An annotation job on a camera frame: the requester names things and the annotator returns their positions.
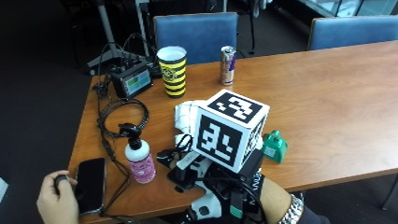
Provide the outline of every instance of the black and white pattern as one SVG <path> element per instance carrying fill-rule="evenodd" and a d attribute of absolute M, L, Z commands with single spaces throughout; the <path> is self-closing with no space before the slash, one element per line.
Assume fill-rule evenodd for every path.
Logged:
<path fill-rule="evenodd" d="M 201 115 L 197 150 L 229 166 L 235 166 L 241 132 Z"/>
<path fill-rule="evenodd" d="M 249 140 L 248 140 L 248 146 L 247 146 L 244 160 L 243 160 L 244 162 L 247 162 L 247 159 L 249 158 L 251 152 L 256 148 L 259 137 L 261 136 L 264 122 L 265 122 L 265 117 L 263 118 L 261 122 L 257 124 L 253 131 L 251 132 L 251 136 L 249 136 Z"/>
<path fill-rule="evenodd" d="M 249 101 L 229 92 L 225 92 L 208 106 L 231 118 L 245 123 L 251 122 L 253 116 L 261 109 L 261 105 L 256 104 L 256 102 Z"/>

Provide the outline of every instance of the energy drink can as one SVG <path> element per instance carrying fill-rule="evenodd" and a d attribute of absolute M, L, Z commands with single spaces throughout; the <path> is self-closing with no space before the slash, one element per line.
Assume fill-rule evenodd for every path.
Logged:
<path fill-rule="evenodd" d="M 232 85 L 235 83 L 237 50 L 232 46 L 221 48 L 221 71 L 220 71 L 220 84 Z"/>

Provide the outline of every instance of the sleeve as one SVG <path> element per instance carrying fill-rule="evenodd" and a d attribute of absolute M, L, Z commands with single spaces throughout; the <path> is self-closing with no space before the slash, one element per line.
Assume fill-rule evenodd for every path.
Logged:
<path fill-rule="evenodd" d="M 311 208 L 304 206 L 304 211 L 297 224 L 332 224 L 327 217 L 317 215 Z"/>

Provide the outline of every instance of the green object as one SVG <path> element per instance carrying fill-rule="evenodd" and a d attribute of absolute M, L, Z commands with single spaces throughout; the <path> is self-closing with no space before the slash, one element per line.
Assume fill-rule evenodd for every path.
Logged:
<path fill-rule="evenodd" d="M 237 209 L 235 206 L 229 206 L 229 212 L 231 214 L 237 217 L 237 218 L 243 218 L 244 217 L 244 213 L 240 209 Z"/>
<path fill-rule="evenodd" d="M 263 139 L 264 145 L 261 151 L 264 156 L 277 163 L 283 163 L 288 151 L 288 142 L 283 139 L 281 132 L 273 130 L 272 133 L 264 134 Z"/>

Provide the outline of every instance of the green toy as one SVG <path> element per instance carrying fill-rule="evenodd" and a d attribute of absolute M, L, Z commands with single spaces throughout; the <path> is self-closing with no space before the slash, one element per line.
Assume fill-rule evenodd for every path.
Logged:
<path fill-rule="evenodd" d="M 261 151 L 264 156 L 277 163 L 283 163 L 288 151 L 288 142 L 283 139 L 281 132 L 273 130 L 272 133 L 264 134 L 263 139 L 264 145 Z"/>

